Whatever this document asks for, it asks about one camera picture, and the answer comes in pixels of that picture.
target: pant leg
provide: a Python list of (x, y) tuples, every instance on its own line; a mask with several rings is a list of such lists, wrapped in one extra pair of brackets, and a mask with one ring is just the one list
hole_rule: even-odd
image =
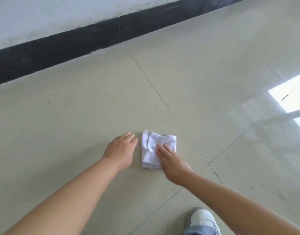
[(206, 225), (196, 225), (186, 228), (181, 235), (215, 235), (217, 232), (213, 227)]

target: skirting board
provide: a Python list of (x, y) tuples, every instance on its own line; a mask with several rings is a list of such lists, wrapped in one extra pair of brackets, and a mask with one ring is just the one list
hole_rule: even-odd
[(0, 84), (241, 0), (180, 0), (0, 49)]

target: folded towel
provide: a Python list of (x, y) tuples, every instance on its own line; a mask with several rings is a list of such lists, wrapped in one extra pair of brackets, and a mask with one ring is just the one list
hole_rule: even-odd
[(141, 159), (142, 167), (144, 169), (161, 169), (161, 162), (158, 159), (155, 150), (156, 144), (163, 145), (164, 143), (167, 144), (171, 150), (176, 152), (176, 136), (160, 135), (147, 130), (143, 132), (141, 142)]

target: tiled floor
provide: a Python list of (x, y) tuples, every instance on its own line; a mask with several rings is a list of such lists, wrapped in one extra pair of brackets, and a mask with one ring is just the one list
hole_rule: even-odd
[[(300, 225), (298, 75), (300, 0), (245, 0), (0, 85), (0, 234), (144, 129), (175, 134), (197, 173)], [(197, 205), (142, 170), (137, 148), (83, 234), (178, 234)]]

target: sneaker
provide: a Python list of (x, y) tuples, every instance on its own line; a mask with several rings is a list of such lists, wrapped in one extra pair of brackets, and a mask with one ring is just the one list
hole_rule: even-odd
[(210, 226), (214, 228), (218, 235), (221, 235), (219, 226), (217, 225), (213, 215), (201, 207), (196, 207), (189, 211), (185, 221), (185, 229), (196, 225)]

